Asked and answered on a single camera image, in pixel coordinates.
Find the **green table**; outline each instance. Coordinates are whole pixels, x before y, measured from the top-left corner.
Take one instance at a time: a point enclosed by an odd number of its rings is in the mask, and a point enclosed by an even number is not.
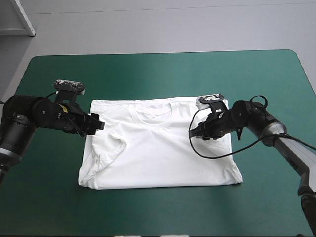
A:
[[[315,94],[291,50],[39,56],[16,94],[46,96],[56,79],[86,85],[78,103],[222,93],[265,95],[291,135],[314,143]],[[244,131],[233,149],[255,140]],[[299,176],[273,148],[235,155],[241,185],[96,191],[78,185],[84,139],[40,129],[0,188],[1,235],[311,235]]]

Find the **black cable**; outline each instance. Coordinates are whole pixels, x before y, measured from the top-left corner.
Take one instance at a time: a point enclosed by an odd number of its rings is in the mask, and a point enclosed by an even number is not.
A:
[[[49,96],[55,95],[56,92],[50,93],[49,95],[45,96],[45,98],[48,98]]]
[[[191,123],[190,123],[190,126],[189,126],[189,140],[190,140],[190,145],[191,145],[193,151],[194,151],[196,154],[198,154],[200,157],[207,158],[207,159],[219,159],[219,158],[227,157],[227,156],[230,156],[230,155],[234,155],[234,154],[236,154],[236,153],[238,153],[238,152],[242,152],[242,151],[244,151],[244,150],[246,150],[246,149],[248,149],[248,148],[250,148],[250,147],[256,145],[258,142],[260,142],[261,140],[263,140],[263,139],[265,139],[265,138],[268,138],[268,137],[275,137],[275,138],[282,137],[282,138],[287,138],[287,139],[290,139],[290,140],[297,141],[297,142],[303,144],[304,146],[307,146],[307,147],[309,147],[309,148],[311,148],[311,149],[313,149],[313,150],[316,150],[316,147],[313,147],[312,145],[309,145],[309,144],[307,144],[307,143],[301,141],[300,139],[298,139],[298,138],[296,138],[296,137],[292,137],[292,136],[285,135],[285,134],[272,134],[272,135],[266,135],[266,136],[260,137],[259,139],[257,139],[257,140],[254,141],[253,143],[251,143],[250,145],[248,145],[248,146],[246,146],[246,147],[243,147],[243,148],[241,148],[241,149],[239,149],[239,150],[237,150],[237,151],[231,152],[231,153],[229,153],[229,154],[225,154],[225,155],[218,156],[218,157],[203,156],[203,155],[201,155],[199,152],[197,152],[197,150],[194,148],[194,146],[193,146],[193,144],[192,144],[191,137],[190,137],[190,130],[191,130],[192,123],[193,123],[193,121],[194,121],[195,116],[197,115],[197,113],[198,113],[199,111],[197,111],[197,112],[193,115],[193,119],[192,119],[192,121],[191,121]]]

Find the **t-shirt sleeve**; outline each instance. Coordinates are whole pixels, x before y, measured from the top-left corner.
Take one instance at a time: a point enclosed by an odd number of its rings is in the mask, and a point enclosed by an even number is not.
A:
[[[106,123],[104,130],[98,130],[95,135],[87,137],[85,157],[79,172],[79,184],[96,188],[93,177],[116,160],[125,147],[126,141],[120,123]]]

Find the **white t-shirt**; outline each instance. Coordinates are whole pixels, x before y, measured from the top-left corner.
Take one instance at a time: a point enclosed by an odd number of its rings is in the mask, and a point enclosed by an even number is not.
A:
[[[79,184],[125,189],[241,183],[232,156],[206,159],[192,150],[188,129],[197,111],[195,103],[195,97],[92,101],[91,112],[100,115],[105,128],[86,138]],[[192,128],[210,110],[200,113]],[[192,142],[207,156],[232,150],[230,134],[208,141],[192,138]]]

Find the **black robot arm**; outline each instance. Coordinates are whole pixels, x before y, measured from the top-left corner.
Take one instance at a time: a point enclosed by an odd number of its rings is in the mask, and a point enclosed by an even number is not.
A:
[[[302,196],[303,212],[316,236],[316,155],[304,147],[302,141],[289,136],[285,125],[267,112],[268,101],[265,97],[259,96],[264,98],[264,105],[254,102],[255,97],[250,101],[236,101],[229,110],[223,103],[224,97],[220,94],[199,97],[199,110],[210,108],[212,113],[198,127],[189,129],[189,137],[203,140],[218,139],[236,131],[240,140],[242,129],[247,127],[258,141],[261,140],[268,147],[275,147],[301,176],[298,195]]]
[[[55,101],[47,97],[10,97],[3,105],[0,124],[0,182],[9,168],[18,164],[27,150],[37,128],[62,130],[66,133],[94,135],[103,129],[99,115],[82,111],[76,103],[84,94],[80,82],[57,80]]]

